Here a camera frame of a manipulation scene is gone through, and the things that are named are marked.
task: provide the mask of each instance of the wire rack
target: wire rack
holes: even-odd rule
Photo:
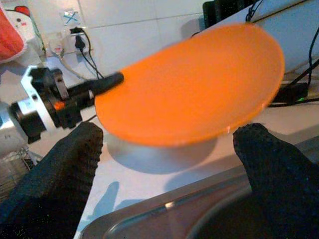
[[[22,177],[33,167],[26,148],[0,159],[0,203],[8,198]]]

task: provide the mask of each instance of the plug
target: plug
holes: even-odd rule
[[[80,35],[75,36],[75,48],[79,49],[81,52],[83,52],[83,49],[85,48],[85,42],[83,41],[83,38]]]

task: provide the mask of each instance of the stainless steel sink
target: stainless steel sink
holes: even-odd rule
[[[318,162],[319,137],[296,145]],[[83,239],[271,239],[271,231],[239,166],[107,214]]]

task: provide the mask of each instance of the white cable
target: white cable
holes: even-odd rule
[[[84,75],[80,75],[78,72],[74,71],[68,63],[66,63],[66,61],[63,59],[63,53],[64,53],[64,49],[63,49],[63,44],[62,44],[62,40],[60,38],[54,38],[52,40],[50,40],[49,42],[49,46],[50,49],[52,51],[52,53],[54,55],[56,55],[61,64],[69,71],[71,72],[73,75],[77,76],[80,79],[83,79],[85,81],[88,81],[89,79],[85,78]]]
[[[75,76],[77,76],[78,78],[81,78],[83,80],[86,80],[88,81],[89,79],[85,78],[84,75],[80,75],[78,72],[74,71],[66,62],[65,60],[63,59],[63,57],[61,55],[57,55],[61,64],[69,71],[71,72],[72,74],[74,74]]]

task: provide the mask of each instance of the white tile wall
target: white tile wall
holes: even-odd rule
[[[202,13],[206,0],[154,0],[158,18]]]
[[[92,28],[98,68],[111,73],[161,49],[156,20]]]
[[[78,0],[28,0],[28,5],[42,34],[60,32],[63,29],[64,24],[59,14],[65,9],[73,8],[81,12]]]
[[[89,27],[156,19],[153,0],[79,0]]]
[[[159,34],[162,47],[179,42],[203,30],[203,21],[202,14],[159,19]]]

